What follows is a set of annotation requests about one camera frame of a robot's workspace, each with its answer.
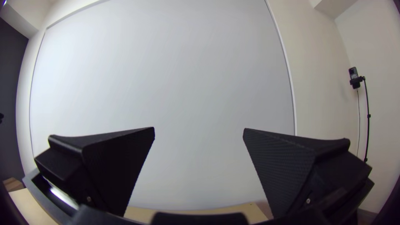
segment dark gray wall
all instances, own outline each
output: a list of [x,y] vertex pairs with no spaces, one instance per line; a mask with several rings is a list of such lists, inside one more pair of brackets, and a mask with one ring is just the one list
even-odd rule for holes
[[18,76],[28,39],[0,18],[0,180],[24,177],[15,127]]

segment textured black surface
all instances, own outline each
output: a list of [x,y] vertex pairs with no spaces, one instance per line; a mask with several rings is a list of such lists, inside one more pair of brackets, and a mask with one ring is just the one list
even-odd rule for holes
[[243,140],[274,218],[286,215],[296,201],[303,202],[298,195],[317,159],[346,152],[350,145],[347,139],[317,140],[248,128]]
[[49,137],[40,172],[80,204],[123,216],[154,141],[154,128],[83,137]]
[[158,212],[151,225],[248,225],[242,213],[221,215],[180,215]]
[[266,131],[246,128],[243,140],[274,218],[285,215],[311,171],[314,152]]
[[139,225],[134,221],[83,205],[68,225]]

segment black cable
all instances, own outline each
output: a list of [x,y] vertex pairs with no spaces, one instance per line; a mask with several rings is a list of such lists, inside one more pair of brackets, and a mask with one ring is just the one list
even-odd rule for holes
[[358,149],[360,148],[360,133],[361,133],[360,96],[358,95],[358,90],[357,90],[357,99],[358,99],[358,144],[357,144],[357,157],[358,157]]
[[365,148],[365,157],[364,157],[364,162],[366,163],[368,161],[367,159],[367,153],[368,153],[368,142],[370,139],[370,104],[368,102],[368,91],[367,91],[367,83],[365,82],[365,77],[362,78],[364,80],[364,86],[365,86],[365,96],[367,97],[367,147]]

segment black plastic housing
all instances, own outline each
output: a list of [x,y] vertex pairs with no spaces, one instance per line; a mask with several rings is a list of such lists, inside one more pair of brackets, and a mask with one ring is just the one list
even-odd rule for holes
[[40,173],[79,204],[123,216],[154,141],[154,128],[49,137],[35,158]]

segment white wall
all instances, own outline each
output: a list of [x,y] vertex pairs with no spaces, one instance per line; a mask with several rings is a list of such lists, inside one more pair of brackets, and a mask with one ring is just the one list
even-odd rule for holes
[[263,0],[104,2],[46,31],[31,90],[33,152],[54,133],[154,126],[131,205],[264,200],[243,129],[294,134],[287,72]]
[[[400,14],[393,0],[359,0],[336,19],[351,66],[366,77],[370,101],[368,164],[375,182],[362,209],[379,212],[400,173]],[[359,157],[366,144],[366,100],[359,88],[361,138]]]
[[36,29],[40,29],[51,5],[49,0],[7,0],[7,4]]
[[[29,97],[43,27],[95,0],[56,2],[28,43],[17,91],[17,137],[24,171],[35,168],[29,133]],[[350,67],[338,30],[308,0],[268,0],[282,35],[296,98],[297,132],[313,138],[349,138],[357,148],[358,113],[348,84]]]
[[68,14],[88,6],[98,0],[60,0],[52,5],[47,16],[40,26],[40,30],[29,39],[22,60],[20,76],[18,79],[17,102],[16,102],[16,124],[17,140],[20,150],[22,167],[25,174],[36,168],[33,161],[33,153],[29,128],[29,100],[32,84],[33,70],[40,44],[45,33],[45,28]]
[[349,138],[357,151],[356,94],[349,85],[349,59],[333,20],[308,0],[269,0],[292,75],[297,134]]

